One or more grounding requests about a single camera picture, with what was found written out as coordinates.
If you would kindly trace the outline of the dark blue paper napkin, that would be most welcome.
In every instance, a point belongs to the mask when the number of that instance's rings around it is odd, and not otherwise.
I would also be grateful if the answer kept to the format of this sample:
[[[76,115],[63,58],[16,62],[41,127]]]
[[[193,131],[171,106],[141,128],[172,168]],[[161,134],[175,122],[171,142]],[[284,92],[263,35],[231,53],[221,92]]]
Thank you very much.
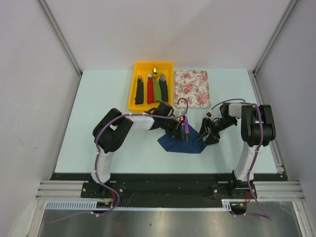
[[[207,146],[203,140],[196,140],[198,132],[189,125],[188,142],[185,140],[176,140],[165,134],[158,139],[158,143],[167,152],[200,154]]]

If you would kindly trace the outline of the iridescent rainbow spoon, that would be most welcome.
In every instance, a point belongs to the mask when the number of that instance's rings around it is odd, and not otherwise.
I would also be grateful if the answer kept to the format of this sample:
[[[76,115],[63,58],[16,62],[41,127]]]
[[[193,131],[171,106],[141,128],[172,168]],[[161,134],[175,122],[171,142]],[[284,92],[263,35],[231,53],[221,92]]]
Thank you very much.
[[[185,123],[186,123],[186,118],[185,116],[180,118],[180,124],[181,124],[181,132],[185,134]]]

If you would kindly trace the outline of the iridescent rainbow knife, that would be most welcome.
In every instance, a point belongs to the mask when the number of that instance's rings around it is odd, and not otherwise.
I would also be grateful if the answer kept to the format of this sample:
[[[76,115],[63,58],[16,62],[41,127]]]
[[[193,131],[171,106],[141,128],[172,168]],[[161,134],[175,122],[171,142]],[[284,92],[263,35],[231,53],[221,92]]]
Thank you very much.
[[[185,138],[186,141],[189,141],[189,123],[188,123],[188,119],[185,118]]]

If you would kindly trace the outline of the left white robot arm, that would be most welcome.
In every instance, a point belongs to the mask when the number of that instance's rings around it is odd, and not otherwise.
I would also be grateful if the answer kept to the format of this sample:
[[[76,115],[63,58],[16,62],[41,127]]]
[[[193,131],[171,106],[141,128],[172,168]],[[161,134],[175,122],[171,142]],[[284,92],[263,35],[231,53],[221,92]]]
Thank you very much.
[[[155,130],[161,128],[176,140],[182,139],[180,122],[185,119],[188,105],[175,109],[167,102],[142,113],[122,114],[111,109],[94,128],[92,135],[97,153],[91,173],[92,192],[102,198],[108,194],[111,177],[111,165],[114,153],[122,146],[131,130]]]

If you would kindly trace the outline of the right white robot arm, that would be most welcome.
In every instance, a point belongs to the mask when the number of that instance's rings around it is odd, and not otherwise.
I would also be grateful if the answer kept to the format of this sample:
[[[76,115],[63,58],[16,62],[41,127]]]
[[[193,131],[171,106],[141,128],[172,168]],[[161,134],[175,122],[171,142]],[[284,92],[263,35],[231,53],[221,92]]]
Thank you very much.
[[[218,185],[220,197],[245,198],[255,194],[254,168],[263,149],[276,137],[276,127],[270,105],[223,102],[221,118],[213,119],[212,112],[203,118],[197,141],[207,145],[219,143],[220,132],[241,120],[241,138],[244,142],[240,159],[226,184]]]

